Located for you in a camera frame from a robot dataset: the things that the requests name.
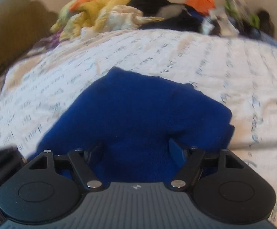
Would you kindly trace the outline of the yellow floral blanket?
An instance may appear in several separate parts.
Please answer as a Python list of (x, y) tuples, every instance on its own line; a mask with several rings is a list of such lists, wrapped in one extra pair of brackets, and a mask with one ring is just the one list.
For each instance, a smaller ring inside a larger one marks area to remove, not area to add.
[(130, 0), (72, 0), (67, 3), (51, 27), (51, 33), (60, 32), (60, 40), (81, 35), (84, 27), (95, 33), (138, 28), (143, 24), (162, 21), (161, 17), (145, 17), (137, 8), (128, 6)]

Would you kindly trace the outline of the green and white clothes pile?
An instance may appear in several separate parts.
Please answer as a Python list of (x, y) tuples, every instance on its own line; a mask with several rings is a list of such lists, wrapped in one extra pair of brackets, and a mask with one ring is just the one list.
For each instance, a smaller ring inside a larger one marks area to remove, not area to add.
[(260, 9), (254, 14), (246, 0), (225, 0), (223, 7), (209, 10), (209, 16), (201, 24), (201, 33), (259, 40), (263, 35), (273, 37), (275, 26), (266, 10)]

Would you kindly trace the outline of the blue knit sweater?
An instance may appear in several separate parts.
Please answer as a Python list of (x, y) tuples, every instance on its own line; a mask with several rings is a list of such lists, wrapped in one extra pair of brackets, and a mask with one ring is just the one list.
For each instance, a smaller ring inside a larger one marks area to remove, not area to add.
[(183, 149), (216, 153), (229, 145), (231, 119), (226, 106), (191, 84), (114, 67), (77, 97), (31, 158), (81, 148), (104, 184), (169, 182), (185, 163)]

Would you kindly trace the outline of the orange garment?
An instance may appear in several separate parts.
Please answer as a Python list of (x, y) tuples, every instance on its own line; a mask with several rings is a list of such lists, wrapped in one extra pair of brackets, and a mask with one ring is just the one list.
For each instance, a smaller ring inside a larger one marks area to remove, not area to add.
[(209, 11), (216, 8), (214, 0), (186, 0), (185, 4), (204, 16), (209, 15)]

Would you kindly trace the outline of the white duvet with script text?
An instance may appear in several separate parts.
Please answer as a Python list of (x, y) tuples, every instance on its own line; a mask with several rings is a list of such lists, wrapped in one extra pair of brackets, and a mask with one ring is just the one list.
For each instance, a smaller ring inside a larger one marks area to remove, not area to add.
[[(229, 148), (277, 194), (277, 47), (242, 38), (170, 30), (89, 30), (47, 53), (18, 61), (0, 95), (0, 149), (27, 156), (93, 81), (111, 67), (190, 83), (225, 106)], [(277, 226), (277, 202), (270, 216)]]

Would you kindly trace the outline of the black garment pile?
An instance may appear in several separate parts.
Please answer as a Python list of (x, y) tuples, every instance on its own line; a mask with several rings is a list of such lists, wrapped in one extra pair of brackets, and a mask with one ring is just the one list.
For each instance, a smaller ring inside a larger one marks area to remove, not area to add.
[(130, 0), (128, 6), (140, 10), (145, 17), (159, 17), (139, 27), (141, 30), (163, 29), (198, 33), (203, 17), (191, 6), (168, 0)]

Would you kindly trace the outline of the brown wooden headboard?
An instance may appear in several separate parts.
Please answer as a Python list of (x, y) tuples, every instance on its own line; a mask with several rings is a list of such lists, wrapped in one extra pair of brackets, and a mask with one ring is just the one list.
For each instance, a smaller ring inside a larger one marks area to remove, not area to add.
[(39, 0), (0, 0), (0, 75), (50, 35), (57, 17)]

